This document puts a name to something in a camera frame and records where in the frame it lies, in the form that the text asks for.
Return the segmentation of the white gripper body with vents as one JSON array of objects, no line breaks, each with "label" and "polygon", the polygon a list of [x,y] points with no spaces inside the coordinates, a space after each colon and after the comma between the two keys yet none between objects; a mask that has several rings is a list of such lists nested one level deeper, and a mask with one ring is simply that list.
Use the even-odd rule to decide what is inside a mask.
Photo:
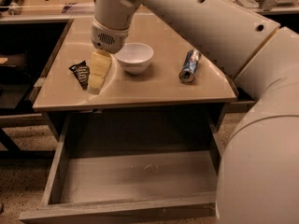
[{"label": "white gripper body with vents", "polygon": [[102,25],[96,18],[93,18],[91,29],[91,41],[97,49],[115,54],[125,44],[128,30],[114,30]]}]

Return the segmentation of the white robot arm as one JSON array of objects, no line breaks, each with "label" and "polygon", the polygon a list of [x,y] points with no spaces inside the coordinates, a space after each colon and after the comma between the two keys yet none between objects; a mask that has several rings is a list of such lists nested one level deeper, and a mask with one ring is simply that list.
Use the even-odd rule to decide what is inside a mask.
[{"label": "white robot arm", "polygon": [[226,0],[94,2],[97,48],[118,52],[144,5],[256,99],[222,155],[217,224],[299,224],[298,35]]}]

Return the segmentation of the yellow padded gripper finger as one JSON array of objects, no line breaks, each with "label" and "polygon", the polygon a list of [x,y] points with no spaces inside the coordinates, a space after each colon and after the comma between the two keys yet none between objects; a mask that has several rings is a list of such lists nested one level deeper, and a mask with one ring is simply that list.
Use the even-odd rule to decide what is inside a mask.
[{"label": "yellow padded gripper finger", "polygon": [[100,49],[93,52],[88,78],[88,91],[91,94],[98,94],[100,92],[111,65],[112,58],[109,52]]}]

